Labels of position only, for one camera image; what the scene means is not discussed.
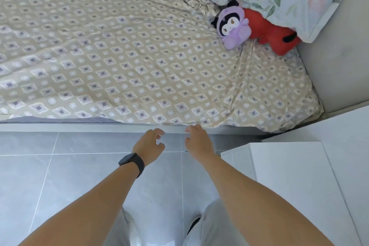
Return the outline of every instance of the black watch strap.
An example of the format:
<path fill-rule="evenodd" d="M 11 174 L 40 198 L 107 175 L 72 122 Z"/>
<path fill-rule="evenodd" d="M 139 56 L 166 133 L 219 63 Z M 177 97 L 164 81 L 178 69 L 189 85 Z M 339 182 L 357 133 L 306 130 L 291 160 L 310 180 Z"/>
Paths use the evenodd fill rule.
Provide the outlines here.
<path fill-rule="evenodd" d="M 121 159 L 118 162 L 119 166 L 125 165 L 126 163 L 135 163 L 137 165 L 138 170 L 140 171 L 140 173 L 138 174 L 137 178 L 140 177 L 140 175 L 142 174 L 142 172 L 145 169 L 145 163 L 144 163 L 144 161 L 136 153 L 132 153 L 132 154 L 126 155 L 123 159 Z"/>

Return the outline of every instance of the patterned bed sheet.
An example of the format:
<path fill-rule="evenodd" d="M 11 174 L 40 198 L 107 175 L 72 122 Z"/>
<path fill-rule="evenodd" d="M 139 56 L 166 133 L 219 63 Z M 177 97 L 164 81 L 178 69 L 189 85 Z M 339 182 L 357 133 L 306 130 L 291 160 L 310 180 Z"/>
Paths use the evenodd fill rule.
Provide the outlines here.
<path fill-rule="evenodd" d="M 226 50 L 209 0 L 0 0 L 0 120 L 290 129 L 323 111 L 296 50 Z"/>

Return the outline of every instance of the upholstered headboard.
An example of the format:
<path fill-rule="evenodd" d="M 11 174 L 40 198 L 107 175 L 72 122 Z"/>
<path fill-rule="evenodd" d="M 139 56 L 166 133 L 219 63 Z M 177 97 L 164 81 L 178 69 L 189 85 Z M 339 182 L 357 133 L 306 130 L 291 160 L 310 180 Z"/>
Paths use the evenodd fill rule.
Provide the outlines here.
<path fill-rule="evenodd" d="M 326 112 L 369 100 L 369 0 L 343 0 L 298 49 Z"/>

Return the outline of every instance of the stuffed toy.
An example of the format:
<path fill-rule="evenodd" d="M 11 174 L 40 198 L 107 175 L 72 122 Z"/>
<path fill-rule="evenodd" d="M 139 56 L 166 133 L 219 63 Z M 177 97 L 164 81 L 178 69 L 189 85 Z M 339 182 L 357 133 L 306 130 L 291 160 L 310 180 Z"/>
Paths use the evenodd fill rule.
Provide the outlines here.
<path fill-rule="evenodd" d="M 239 7 L 238 5 L 239 3 L 236 0 L 231 0 L 227 5 L 228 8 L 223 11 L 228 10 L 231 7 Z M 269 43 L 270 48 L 277 55 L 283 56 L 301 42 L 296 31 L 287 27 L 276 26 L 270 21 L 264 19 L 259 12 L 254 10 L 244 8 L 242 8 L 242 10 L 244 11 L 242 16 L 244 16 L 245 19 L 248 19 L 248 26 L 251 29 L 251 34 L 248 38 L 258 39 L 260 44 Z M 211 23 L 217 30 L 219 19 L 220 18 L 216 17 Z"/>
<path fill-rule="evenodd" d="M 240 46 L 251 35 L 249 20 L 239 6 L 230 6 L 220 12 L 213 25 L 222 37 L 224 47 L 231 50 Z"/>

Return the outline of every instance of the black shoe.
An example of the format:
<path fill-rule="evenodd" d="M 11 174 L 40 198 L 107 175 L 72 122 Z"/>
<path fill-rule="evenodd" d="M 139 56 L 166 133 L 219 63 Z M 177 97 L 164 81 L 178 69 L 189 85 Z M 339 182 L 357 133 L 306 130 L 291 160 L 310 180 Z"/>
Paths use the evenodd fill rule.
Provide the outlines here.
<path fill-rule="evenodd" d="M 191 229 L 200 221 L 201 217 L 197 217 L 191 224 L 190 229 L 187 232 L 187 235 L 190 233 Z"/>

